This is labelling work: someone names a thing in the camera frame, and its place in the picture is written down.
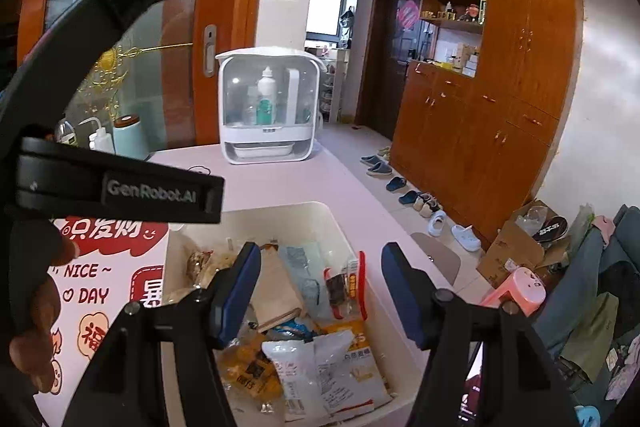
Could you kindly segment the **person's left hand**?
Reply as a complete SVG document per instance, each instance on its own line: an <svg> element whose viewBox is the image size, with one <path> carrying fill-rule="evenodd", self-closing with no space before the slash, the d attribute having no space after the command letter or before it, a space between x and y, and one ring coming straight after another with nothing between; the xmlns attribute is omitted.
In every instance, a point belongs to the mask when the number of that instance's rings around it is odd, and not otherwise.
<svg viewBox="0 0 640 427"><path fill-rule="evenodd" d="M12 227L9 283L23 289L25 306L22 326L9 343L9 357L42 393L53 386L51 329L61 313L58 288L42 262L62 267L78 255L77 245L49 220L17 221Z"/></svg>

